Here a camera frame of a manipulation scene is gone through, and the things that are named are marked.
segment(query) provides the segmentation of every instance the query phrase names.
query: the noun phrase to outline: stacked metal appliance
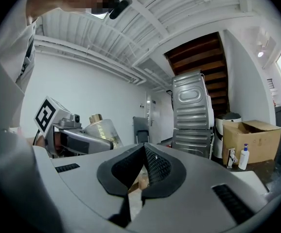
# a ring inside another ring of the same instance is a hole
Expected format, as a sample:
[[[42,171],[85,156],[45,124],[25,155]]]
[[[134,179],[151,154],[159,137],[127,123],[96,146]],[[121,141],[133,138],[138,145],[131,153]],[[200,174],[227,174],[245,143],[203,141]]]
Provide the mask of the stacked metal appliance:
[[[174,133],[172,147],[210,157],[214,112],[200,71],[176,76],[173,82]]]

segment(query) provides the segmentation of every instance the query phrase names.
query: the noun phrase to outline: stair step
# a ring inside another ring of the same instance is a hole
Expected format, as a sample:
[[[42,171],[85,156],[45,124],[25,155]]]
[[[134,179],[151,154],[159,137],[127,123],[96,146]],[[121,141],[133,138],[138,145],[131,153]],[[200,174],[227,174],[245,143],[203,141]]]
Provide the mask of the stair step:
[[[219,115],[223,115],[223,114],[226,114],[227,113],[227,110],[224,109],[224,110],[215,110],[214,111],[214,117],[217,117]]]
[[[206,87],[208,91],[211,91],[211,90],[225,88],[227,87],[227,83],[226,82],[211,83],[211,84],[207,84]]]
[[[203,52],[203,53],[191,56],[187,59],[178,61],[178,62],[173,64],[173,67],[179,68],[179,67],[185,66],[189,63],[198,61],[198,60],[206,59],[206,58],[209,58],[209,57],[212,57],[212,56],[215,56],[215,55],[221,55],[222,53],[223,52],[222,52],[221,49],[213,49],[213,50],[210,50],[210,51],[207,51],[207,52]]]
[[[175,57],[175,55],[178,56],[179,53],[184,52],[186,49],[194,48],[194,46],[202,45],[206,42],[210,42],[212,40],[217,40],[217,39],[218,39],[217,33],[211,33],[211,34],[205,35],[203,37],[194,39],[192,41],[186,42],[186,43],[178,46],[177,48],[168,51],[167,54],[168,54],[169,58],[173,58],[173,57]]]
[[[219,98],[219,97],[225,97],[227,96],[227,92],[226,91],[217,91],[217,92],[212,92],[209,93],[209,96],[213,99],[213,98]]]
[[[178,75],[183,74],[183,73],[187,73],[187,72],[193,72],[193,71],[196,71],[196,70],[201,70],[201,71],[213,70],[215,68],[224,67],[224,66],[225,66],[224,62],[216,61],[216,62],[208,63],[208,64],[198,66],[198,67],[193,67],[191,69],[179,72]]]
[[[211,48],[213,49],[216,48],[215,46],[217,46],[218,43],[219,43],[218,39],[212,39],[207,42],[202,42],[198,45],[190,45],[185,49],[179,49],[178,52],[169,55],[169,59],[172,61],[175,58],[180,58],[181,55],[187,55],[190,52],[200,51],[201,49],[211,49]]]
[[[217,80],[221,78],[225,78],[226,74],[224,72],[216,72],[213,74],[205,75],[205,82],[206,81],[211,81],[211,80]]]
[[[213,99],[212,105],[227,103],[227,99]]]

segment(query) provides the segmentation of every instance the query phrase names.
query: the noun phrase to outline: wooden staircase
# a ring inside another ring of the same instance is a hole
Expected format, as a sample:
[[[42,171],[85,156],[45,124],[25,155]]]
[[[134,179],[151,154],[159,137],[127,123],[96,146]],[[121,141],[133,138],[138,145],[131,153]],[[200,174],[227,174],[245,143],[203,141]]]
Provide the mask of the wooden staircase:
[[[212,99],[215,117],[229,111],[228,71],[218,33],[211,33],[187,42],[165,55],[176,76],[201,70]]]

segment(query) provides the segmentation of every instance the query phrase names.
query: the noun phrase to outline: spray bottle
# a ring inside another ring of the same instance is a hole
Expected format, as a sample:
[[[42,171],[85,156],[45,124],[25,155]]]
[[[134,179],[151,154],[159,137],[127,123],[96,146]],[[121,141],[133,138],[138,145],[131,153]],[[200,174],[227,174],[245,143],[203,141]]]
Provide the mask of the spray bottle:
[[[246,169],[249,158],[249,151],[247,150],[247,143],[244,144],[244,149],[241,151],[239,168],[242,170]]]

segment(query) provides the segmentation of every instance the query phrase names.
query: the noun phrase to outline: cardboard box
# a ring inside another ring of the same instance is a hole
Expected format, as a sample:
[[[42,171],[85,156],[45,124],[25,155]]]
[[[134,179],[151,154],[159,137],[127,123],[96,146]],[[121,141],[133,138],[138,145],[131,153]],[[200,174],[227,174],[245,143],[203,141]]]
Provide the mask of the cardboard box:
[[[248,163],[256,163],[267,160],[274,160],[278,150],[281,127],[273,126],[260,121],[248,122],[223,122],[223,163],[228,161],[228,150],[235,148],[239,164],[241,150],[244,143],[247,143],[249,151]]]

